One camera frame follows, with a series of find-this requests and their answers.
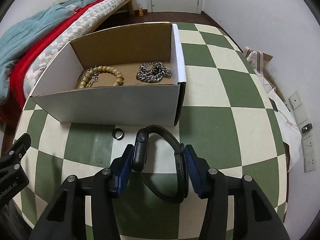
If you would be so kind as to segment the black smart watch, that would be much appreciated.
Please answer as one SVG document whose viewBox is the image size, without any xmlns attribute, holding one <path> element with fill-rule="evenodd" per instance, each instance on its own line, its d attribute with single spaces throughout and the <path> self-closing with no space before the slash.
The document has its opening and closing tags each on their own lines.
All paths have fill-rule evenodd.
<svg viewBox="0 0 320 240">
<path fill-rule="evenodd" d="M 149 125 L 136 131 L 132 169 L 155 198 L 180 204 L 188 195 L 184 146 L 178 127 Z"/>
</svg>

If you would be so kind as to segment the red bed sheet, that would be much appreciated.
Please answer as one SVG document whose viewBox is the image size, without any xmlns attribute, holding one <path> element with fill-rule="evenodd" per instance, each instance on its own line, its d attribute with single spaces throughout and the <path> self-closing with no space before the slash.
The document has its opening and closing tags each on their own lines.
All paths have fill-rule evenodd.
<svg viewBox="0 0 320 240">
<path fill-rule="evenodd" d="M 75 10 L 45 37 L 38 40 L 18 59 L 9 76 L 9 95 L 1 103 L 1 120 L 10 127 L 17 126 L 26 98 L 53 56 L 69 41 L 80 37 L 99 20 L 116 10 L 127 0 L 96 0 Z"/>
</svg>

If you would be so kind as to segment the white paper sheet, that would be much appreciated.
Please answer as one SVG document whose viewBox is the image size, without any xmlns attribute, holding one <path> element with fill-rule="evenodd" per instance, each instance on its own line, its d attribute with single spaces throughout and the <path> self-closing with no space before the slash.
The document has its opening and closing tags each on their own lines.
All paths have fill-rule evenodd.
<svg viewBox="0 0 320 240">
<path fill-rule="evenodd" d="M 268 116 L 271 118 L 271 131 L 273 133 L 277 155 L 287 155 L 286 170 L 290 172 L 301 158 L 299 149 L 302 145 L 302 135 L 293 115 L 277 95 L 275 89 L 272 89 L 269 93 L 263 90 L 263 95 L 265 96 L 265 107 L 270 110 Z M 275 101 L 278 112 L 272 109 L 269 98 Z"/>
</svg>

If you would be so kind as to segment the green white checkered tablecloth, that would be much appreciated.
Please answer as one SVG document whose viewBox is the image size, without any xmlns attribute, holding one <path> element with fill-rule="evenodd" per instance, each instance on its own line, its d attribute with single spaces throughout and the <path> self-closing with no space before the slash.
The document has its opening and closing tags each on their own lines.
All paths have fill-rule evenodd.
<svg viewBox="0 0 320 240">
<path fill-rule="evenodd" d="M 279 217 L 287 195 L 285 155 L 277 155 L 263 87 L 240 49 L 221 30 L 179 23 L 187 85 L 179 123 L 180 141 L 227 176 L 252 176 Z M 33 226 L 68 175 L 92 176 L 135 142 L 137 127 L 123 127 L 124 139 L 112 138 L 113 126 L 62 124 L 28 100 L 16 136 L 31 136 L 22 159 L 29 185 L 14 201 Z M 200 234 L 206 209 L 193 190 L 181 204 L 149 194 L 139 175 L 114 201 L 123 239 L 192 239 Z"/>
</svg>

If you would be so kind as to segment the black charger plug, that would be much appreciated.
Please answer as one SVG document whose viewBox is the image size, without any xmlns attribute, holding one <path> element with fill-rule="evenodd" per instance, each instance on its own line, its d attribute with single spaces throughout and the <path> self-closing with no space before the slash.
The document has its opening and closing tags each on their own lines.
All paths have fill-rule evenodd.
<svg viewBox="0 0 320 240">
<path fill-rule="evenodd" d="M 305 126 L 303 126 L 303 127 L 301 128 L 301 130 L 302 130 L 302 133 L 303 133 L 303 134 L 304 134 L 304 133 L 307 133 L 307 132 L 310 132 L 310 131 L 312 130 L 312 123 L 306 124 Z"/>
</svg>

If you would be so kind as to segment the black smartphone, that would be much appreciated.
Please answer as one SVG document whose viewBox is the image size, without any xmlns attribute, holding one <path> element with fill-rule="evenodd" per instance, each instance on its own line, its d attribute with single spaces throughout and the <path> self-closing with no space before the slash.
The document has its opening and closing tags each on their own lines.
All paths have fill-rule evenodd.
<svg viewBox="0 0 320 240">
<path fill-rule="evenodd" d="M 274 100 L 272 100 L 271 98 L 269 98 L 269 101 L 271 103 L 271 106 L 272 106 L 272 109 L 275 111 L 275 112 L 278 112 L 278 108 L 276 106 L 276 103 Z"/>
</svg>

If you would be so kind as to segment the blue duvet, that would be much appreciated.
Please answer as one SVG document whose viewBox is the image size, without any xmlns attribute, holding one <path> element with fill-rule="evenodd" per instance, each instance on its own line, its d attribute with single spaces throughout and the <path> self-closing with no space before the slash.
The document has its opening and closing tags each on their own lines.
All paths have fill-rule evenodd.
<svg viewBox="0 0 320 240">
<path fill-rule="evenodd" d="M 19 59 L 72 15 L 74 9 L 57 4 L 13 25 L 1 36 L 1 103 L 8 98 L 9 76 Z"/>
</svg>

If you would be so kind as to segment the white cardboard box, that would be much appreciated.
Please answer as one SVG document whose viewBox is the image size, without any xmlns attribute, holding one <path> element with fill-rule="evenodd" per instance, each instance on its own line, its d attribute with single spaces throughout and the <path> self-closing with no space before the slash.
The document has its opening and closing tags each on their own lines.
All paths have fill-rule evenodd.
<svg viewBox="0 0 320 240">
<path fill-rule="evenodd" d="M 172 127 L 186 82 L 178 26 L 131 24 L 65 44 L 30 98 L 59 122 Z"/>
</svg>

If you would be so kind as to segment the beige patterned tote bag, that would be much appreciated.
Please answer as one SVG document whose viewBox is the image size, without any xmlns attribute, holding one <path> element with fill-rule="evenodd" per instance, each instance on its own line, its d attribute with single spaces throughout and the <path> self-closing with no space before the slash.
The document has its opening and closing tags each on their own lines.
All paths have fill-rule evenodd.
<svg viewBox="0 0 320 240">
<path fill-rule="evenodd" d="M 269 93 L 274 86 L 265 77 L 265 64 L 268 64 L 272 60 L 273 56 L 258 50 L 253 50 L 249 47 L 245 47 L 243 54 L 249 64 L 253 67 L 253 70 L 258 76 L 259 81 L 262 83 L 265 92 Z"/>
</svg>

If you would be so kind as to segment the checkered mattress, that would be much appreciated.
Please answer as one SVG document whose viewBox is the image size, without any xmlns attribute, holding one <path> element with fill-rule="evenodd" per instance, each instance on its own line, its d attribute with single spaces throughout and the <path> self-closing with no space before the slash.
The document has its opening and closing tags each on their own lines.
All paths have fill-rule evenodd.
<svg viewBox="0 0 320 240">
<path fill-rule="evenodd" d="M 78 19 L 62 27 L 54 34 L 49 43 L 41 48 L 30 63 L 27 63 L 27 72 L 23 80 L 22 99 L 28 98 L 38 79 L 47 68 L 51 59 L 71 40 L 81 37 L 84 32 L 95 24 L 101 17 L 107 15 L 125 0 L 103 0 L 88 8 Z"/>
</svg>

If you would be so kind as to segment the orange bottle on floor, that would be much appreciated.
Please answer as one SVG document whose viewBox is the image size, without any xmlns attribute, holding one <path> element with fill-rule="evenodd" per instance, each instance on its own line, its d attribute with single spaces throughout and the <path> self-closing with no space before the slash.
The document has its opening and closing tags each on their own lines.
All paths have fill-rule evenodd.
<svg viewBox="0 0 320 240">
<path fill-rule="evenodd" d="M 139 5 L 139 16 L 144 16 L 144 10 L 141 4 Z"/>
</svg>

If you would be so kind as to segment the white wall socket strip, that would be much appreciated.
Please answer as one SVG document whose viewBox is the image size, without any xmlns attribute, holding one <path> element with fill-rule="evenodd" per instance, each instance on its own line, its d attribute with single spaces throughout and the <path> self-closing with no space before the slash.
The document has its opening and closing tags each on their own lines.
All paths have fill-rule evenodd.
<svg viewBox="0 0 320 240">
<path fill-rule="evenodd" d="M 311 172 L 316 168 L 315 146 L 313 145 L 312 136 L 313 126 L 297 91 L 289 97 L 289 103 L 296 120 L 296 125 L 302 135 L 304 172 Z"/>
</svg>

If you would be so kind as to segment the wooden bed frame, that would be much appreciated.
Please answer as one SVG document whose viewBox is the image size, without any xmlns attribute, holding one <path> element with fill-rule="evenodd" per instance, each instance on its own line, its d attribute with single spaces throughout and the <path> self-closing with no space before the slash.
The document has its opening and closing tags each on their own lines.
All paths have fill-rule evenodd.
<svg viewBox="0 0 320 240">
<path fill-rule="evenodd" d="M 114 14 L 122 13 L 122 12 L 128 12 L 129 15 L 134 15 L 133 10 L 133 0 L 125 0 L 123 3 L 118 5 L 114 10 L 109 12 L 107 15 L 101 17 L 95 24 L 93 24 L 88 31 L 84 32 L 85 35 L 93 33 L 97 28 L 99 28 L 109 17 L 111 17 Z"/>
</svg>

